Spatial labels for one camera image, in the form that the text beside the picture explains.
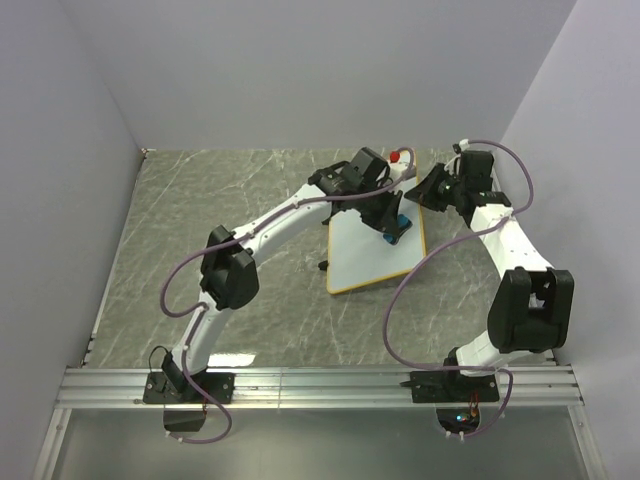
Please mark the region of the blue whiteboard eraser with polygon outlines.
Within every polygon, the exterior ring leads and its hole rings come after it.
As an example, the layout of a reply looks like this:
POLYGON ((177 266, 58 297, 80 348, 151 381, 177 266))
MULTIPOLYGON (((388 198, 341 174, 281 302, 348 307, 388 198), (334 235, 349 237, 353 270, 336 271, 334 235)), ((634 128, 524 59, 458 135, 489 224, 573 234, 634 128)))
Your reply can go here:
POLYGON ((399 214, 396 218, 396 227, 391 232, 385 232, 383 238, 390 245, 396 245, 412 226, 412 221, 406 215, 399 214))

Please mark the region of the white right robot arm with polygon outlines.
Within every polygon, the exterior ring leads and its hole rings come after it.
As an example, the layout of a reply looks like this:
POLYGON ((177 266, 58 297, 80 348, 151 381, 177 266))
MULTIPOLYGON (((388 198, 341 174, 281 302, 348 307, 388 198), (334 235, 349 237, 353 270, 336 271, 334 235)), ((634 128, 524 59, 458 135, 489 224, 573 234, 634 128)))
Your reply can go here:
POLYGON ((452 207, 479 236, 500 277, 486 330, 457 347, 441 376, 444 393, 466 398, 485 376, 528 354, 562 347, 568 336, 575 281, 556 269, 521 228, 507 195, 493 188, 494 157, 466 150, 453 169, 436 164, 405 198, 432 211, 452 207))

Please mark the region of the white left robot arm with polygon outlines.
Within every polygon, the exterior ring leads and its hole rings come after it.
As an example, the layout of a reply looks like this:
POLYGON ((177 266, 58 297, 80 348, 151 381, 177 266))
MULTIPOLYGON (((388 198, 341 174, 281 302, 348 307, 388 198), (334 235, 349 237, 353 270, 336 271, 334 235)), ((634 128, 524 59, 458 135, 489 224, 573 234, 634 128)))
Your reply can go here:
POLYGON ((262 217, 234 230, 214 228, 199 259, 198 302, 183 314, 191 318, 179 343, 167 353, 161 369, 166 388, 180 402, 196 399, 200 375, 232 313, 250 303, 260 287, 258 268, 282 245, 307 228, 353 210, 369 229, 395 245, 411 228, 400 214, 400 185, 415 172, 415 153, 408 147, 384 158, 363 147, 349 161, 316 170, 290 198, 262 217))

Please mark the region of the yellow framed whiteboard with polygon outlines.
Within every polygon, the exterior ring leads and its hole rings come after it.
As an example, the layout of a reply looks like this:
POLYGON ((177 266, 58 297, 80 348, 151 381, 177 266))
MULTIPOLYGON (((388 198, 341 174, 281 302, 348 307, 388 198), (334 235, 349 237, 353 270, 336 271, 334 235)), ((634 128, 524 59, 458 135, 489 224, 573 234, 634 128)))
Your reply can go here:
MULTIPOLYGON (((332 195, 339 195, 339 169, 346 162, 322 169, 318 185, 332 195)), ((416 177, 391 184, 392 191, 403 194, 417 185, 416 177)), ((328 226, 327 258, 319 267, 327 273, 327 291, 346 293, 382 282, 413 268, 426 254, 423 215, 404 197, 399 213, 413 223, 396 245, 387 243, 383 234, 365 225, 355 210, 336 210, 324 223, 328 226)))

